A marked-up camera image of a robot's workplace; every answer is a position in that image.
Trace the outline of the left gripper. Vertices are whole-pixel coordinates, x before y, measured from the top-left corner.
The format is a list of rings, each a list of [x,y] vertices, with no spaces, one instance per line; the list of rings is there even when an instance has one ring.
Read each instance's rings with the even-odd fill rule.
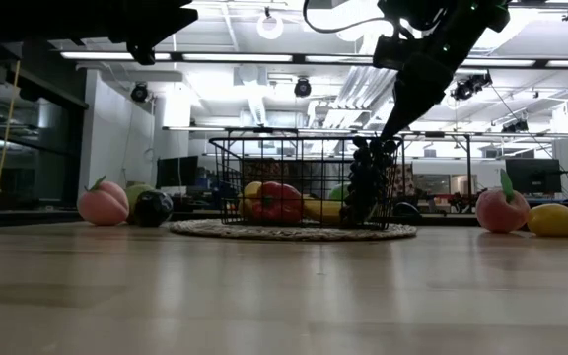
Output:
[[[195,9],[183,9],[191,3],[192,0],[111,0],[108,39],[125,43],[127,52],[139,64],[153,65],[153,42],[161,42],[198,19]],[[175,10],[156,16],[160,6]]]

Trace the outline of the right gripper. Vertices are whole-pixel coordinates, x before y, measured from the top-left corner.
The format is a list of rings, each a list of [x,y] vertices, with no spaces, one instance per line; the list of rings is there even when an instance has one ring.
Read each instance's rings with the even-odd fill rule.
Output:
[[[444,46],[403,46],[393,56],[398,68],[395,105],[381,133],[394,137],[438,103],[458,69],[458,53]]]

